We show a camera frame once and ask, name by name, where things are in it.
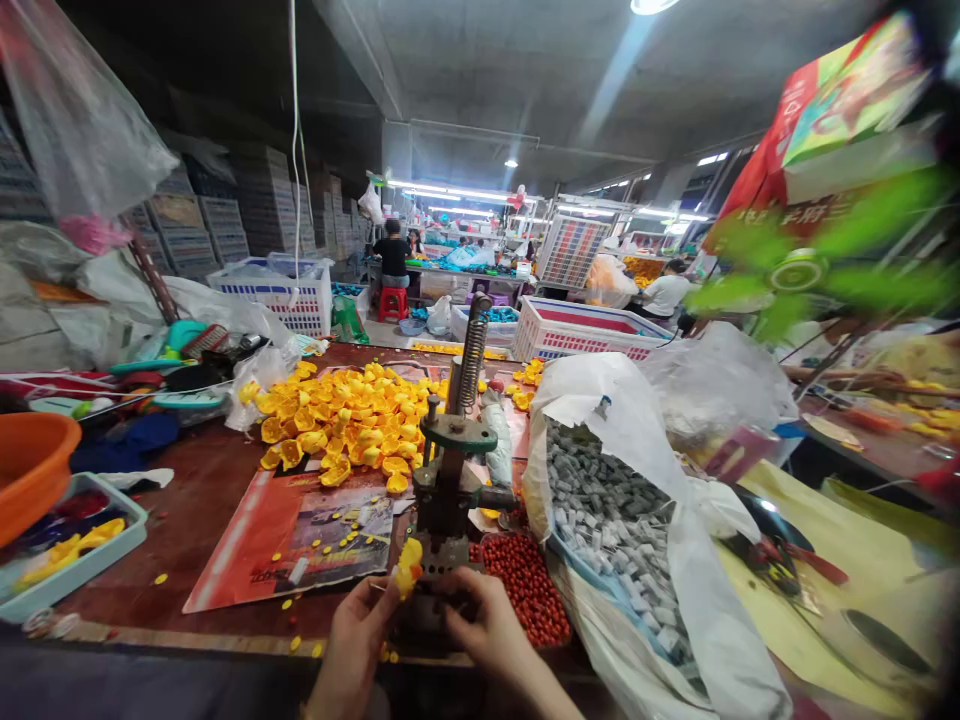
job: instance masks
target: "white sack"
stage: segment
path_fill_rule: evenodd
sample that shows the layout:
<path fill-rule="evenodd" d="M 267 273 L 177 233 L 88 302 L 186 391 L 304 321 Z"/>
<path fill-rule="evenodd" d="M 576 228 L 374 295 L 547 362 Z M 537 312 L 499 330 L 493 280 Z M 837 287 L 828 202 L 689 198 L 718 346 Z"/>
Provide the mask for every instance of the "white sack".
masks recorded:
<path fill-rule="evenodd" d="M 601 412 L 604 398 L 610 402 Z M 687 627 L 701 678 L 717 716 L 787 718 L 790 697 L 750 616 L 730 586 L 713 541 L 697 514 L 690 483 L 664 432 L 659 403 L 650 383 L 621 353 L 590 353 L 554 360 L 547 365 L 531 408 L 530 457 L 523 476 L 524 499 L 531 527 L 541 540 L 551 535 L 552 497 L 547 476 L 547 417 L 572 427 L 585 424 L 603 443 L 604 454 L 614 455 L 676 501 L 670 523 L 667 558 L 670 574 Z M 602 593 L 576 593 L 574 604 L 609 602 L 629 611 L 606 579 L 587 578 Z M 594 621 L 581 628 L 584 643 L 600 677 L 634 717 L 682 717 L 671 705 L 657 705 L 662 688 L 631 673 L 635 663 L 650 662 L 652 647 L 637 633 L 625 636 L 609 622 L 605 611 L 594 608 Z M 610 654 L 617 662 L 604 663 Z M 672 665 L 663 662 L 660 675 L 671 677 Z M 687 695 L 682 678 L 672 689 Z M 645 711 L 634 708 L 645 708 Z"/>

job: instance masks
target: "table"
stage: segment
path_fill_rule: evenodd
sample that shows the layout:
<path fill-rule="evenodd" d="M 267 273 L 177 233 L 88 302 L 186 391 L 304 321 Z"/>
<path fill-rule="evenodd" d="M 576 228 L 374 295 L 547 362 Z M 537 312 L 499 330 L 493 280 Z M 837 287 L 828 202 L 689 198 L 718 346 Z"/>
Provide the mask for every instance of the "table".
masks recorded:
<path fill-rule="evenodd" d="M 435 357 L 437 364 L 448 356 L 364 345 L 335 343 L 318 367 L 364 365 L 375 357 L 381 361 L 406 360 L 416 355 Z M 487 360 L 491 369 L 519 368 L 518 363 Z M 66 597 L 57 613 L 79 613 L 83 622 L 67 636 L 69 641 L 123 644 L 144 650 L 169 648 L 180 651 L 217 651 L 288 655 L 290 641 L 300 635 L 296 655 L 309 658 L 317 640 L 326 639 L 333 613 L 345 592 L 337 589 L 309 591 L 294 609 L 283 612 L 283 599 L 236 605 L 208 612 L 181 612 L 190 591 L 233 517 L 263 455 L 259 440 L 225 428 L 212 420 L 186 431 L 153 463 L 176 471 L 164 490 L 145 493 L 141 505 L 150 512 L 147 539 L 104 573 Z M 167 513 L 161 519 L 160 513 Z M 391 565 L 406 537 L 408 514 L 394 520 Z M 161 573 L 169 577 L 154 585 Z M 296 614 L 296 627 L 289 618 Z M 545 658 L 555 671 L 593 677 L 589 660 L 579 641 L 547 651 Z M 403 657 L 402 662 L 427 665 L 470 666 L 463 653 L 443 657 Z"/>
<path fill-rule="evenodd" d="M 827 403 L 818 397 L 807 396 L 803 398 L 800 401 L 800 412 L 819 415 L 857 436 L 857 439 L 863 445 L 862 452 L 852 450 L 827 437 L 801 420 L 804 432 L 812 440 L 879 480 L 879 482 L 874 482 L 871 487 L 897 483 L 898 488 L 923 500 L 925 503 L 934 506 L 938 504 L 914 483 L 903 482 L 904 480 L 912 480 L 922 473 L 936 470 L 942 465 L 942 460 L 938 460 L 923 450 L 923 446 L 927 445 L 930 440 L 908 431 L 880 435 L 850 422 L 845 413 L 828 407 Z"/>

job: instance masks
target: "white plastic crate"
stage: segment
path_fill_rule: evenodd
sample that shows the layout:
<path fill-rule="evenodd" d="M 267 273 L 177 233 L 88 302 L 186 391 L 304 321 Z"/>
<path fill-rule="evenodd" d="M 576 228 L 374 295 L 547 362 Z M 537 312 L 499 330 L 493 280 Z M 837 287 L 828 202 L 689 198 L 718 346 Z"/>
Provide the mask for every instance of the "white plastic crate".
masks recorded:
<path fill-rule="evenodd" d="M 609 224 L 557 215 L 537 261 L 540 279 L 552 285 L 582 288 L 600 243 L 609 234 Z"/>
<path fill-rule="evenodd" d="M 622 352 L 636 363 L 671 335 L 626 310 L 523 297 L 513 344 L 517 360 L 529 362 L 588 352 Z"/>
<path fill-rule="evenodd" d="M 247 258 L 246 265 L 267 267 L 263 258 Z M 306 272 L 316 265 L 313 261 L 300 261 L 300 271 Z M 295 280 L 281 278 L 231 277 L 226 271 L 211 273 L 207 277 L 210 287 L 227 295 L 235 295 L 251 302 L 258 302 L 273 310 L 292 332 L 313 338 L 330 334 L 330 314 L 333 311 L 333 292 L 330 287 L 330 269 L 324 268 L 319 280 L 301 280 L 300 296 L 290 307 Z"/>

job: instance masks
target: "hanging cable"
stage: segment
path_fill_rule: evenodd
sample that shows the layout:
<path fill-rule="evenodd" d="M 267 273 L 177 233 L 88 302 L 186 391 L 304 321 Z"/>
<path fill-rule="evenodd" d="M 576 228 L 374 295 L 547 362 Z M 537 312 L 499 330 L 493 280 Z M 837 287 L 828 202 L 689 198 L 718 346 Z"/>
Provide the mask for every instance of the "hanging cable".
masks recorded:
<path fill-rule="evenodd" d="M 290 307 L 293 308 L 300 299 L 300 172 L 297 170 L 297 138 L 300 135 L 300 91 L 297 82 L 297 0 L 290 0 L 290 71 L 293 78 L 293 140 L 291 141 L 291 153 L 293 155 L 293 179 L 294 179 L 294 207 L 296 208 L 296 230 L 293 250 L 294 277 L 296 286 L 290 299 Z"/>

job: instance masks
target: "storage basket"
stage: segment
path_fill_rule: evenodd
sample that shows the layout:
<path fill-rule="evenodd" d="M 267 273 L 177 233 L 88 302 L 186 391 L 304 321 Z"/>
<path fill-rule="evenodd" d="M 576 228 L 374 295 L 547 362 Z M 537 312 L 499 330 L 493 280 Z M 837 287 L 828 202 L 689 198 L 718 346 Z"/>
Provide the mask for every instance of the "storage basket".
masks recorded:
<path fill-rule="evenodd" d="M 264 258 L 247 258 L 245 265 L 267 267 Z M 300 272 L 306 273 L 316 265 L 301 260 Z M 330 288 L 330 269 L 323 268 L 319 280 L 301 280 L 300 296 L 290 307 L 295 280 L 283 278 L 236 277 L 220 270 L 207 277 L 210 287 L 227 295 L 235 295 L 250 302 L 258 302 L 273 310 L 292 332 L 313 338 L 330 334 L 330 316 L 333 311 L 333 292 Z"/>
<path fill-rule="evenodd" d="M 651 322 L 626 310 L 521 298 L 520 327 L 513 354 L 521 362 L 588 352 L 622 352 L 636 363 L 670 340 Z"/>

